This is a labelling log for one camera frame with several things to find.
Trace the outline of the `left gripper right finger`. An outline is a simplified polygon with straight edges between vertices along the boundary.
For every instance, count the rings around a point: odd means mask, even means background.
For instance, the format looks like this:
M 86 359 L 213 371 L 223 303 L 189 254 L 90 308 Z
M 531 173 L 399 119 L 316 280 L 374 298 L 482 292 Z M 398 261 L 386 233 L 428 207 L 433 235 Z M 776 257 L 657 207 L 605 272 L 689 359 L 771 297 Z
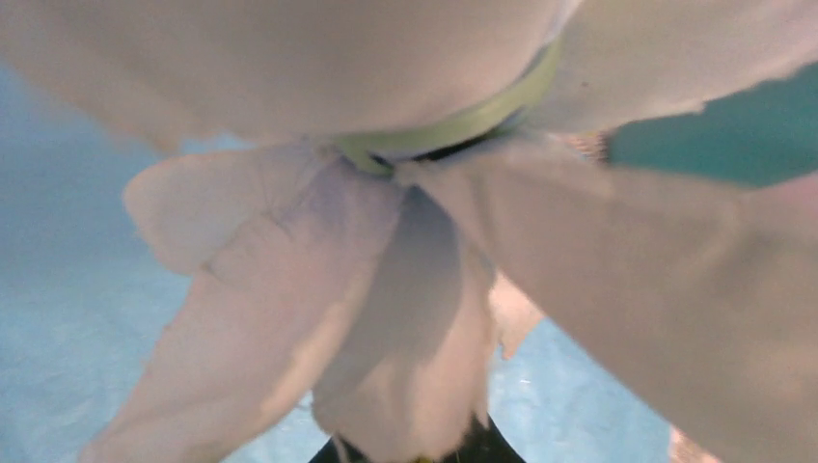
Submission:
M 447 456 L 449 463 L 525 463 L 491 418 L 487 424 L 472 419 L 460 447 Z

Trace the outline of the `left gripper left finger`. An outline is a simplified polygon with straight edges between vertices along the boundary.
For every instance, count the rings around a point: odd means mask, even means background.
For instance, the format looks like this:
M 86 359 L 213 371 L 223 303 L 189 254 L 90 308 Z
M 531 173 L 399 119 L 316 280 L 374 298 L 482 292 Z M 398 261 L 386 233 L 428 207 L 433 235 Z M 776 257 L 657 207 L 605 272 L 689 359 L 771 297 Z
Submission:
M 353 463 L 358 451 L 341 438 L 331 437 L 309 460 L 310 463 Z

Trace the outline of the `artificial flower bouquet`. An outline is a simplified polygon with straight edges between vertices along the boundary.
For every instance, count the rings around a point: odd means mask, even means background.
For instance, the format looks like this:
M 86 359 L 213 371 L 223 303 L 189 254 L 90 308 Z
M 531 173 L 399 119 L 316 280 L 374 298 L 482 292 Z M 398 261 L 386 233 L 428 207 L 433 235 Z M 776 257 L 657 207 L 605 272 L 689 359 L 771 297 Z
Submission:
M 1 55 L 172 155 L 126 209 L 192 277 L 83 462 L 218 462 L 305 394 L 372 462 L 487 424 L 551 317 L 724 462 L 817 458 L 804 194 L 582 159 L 817 59 L 813 1 L 5 1 Z

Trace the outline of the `blue wrapping paper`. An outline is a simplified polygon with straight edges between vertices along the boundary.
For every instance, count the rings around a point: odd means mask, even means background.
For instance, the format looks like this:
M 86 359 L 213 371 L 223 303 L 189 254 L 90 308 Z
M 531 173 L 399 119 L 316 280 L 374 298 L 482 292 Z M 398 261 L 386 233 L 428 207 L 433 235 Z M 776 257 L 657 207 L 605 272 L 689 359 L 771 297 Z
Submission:
M 120 192 L 150 163 L 1 71 L 1 458 L 71 462 L 117 410 L 186 282 Z M 497 427 L 526 462 L 665 462 L 668 425 L 550 322 L 498 362 Z

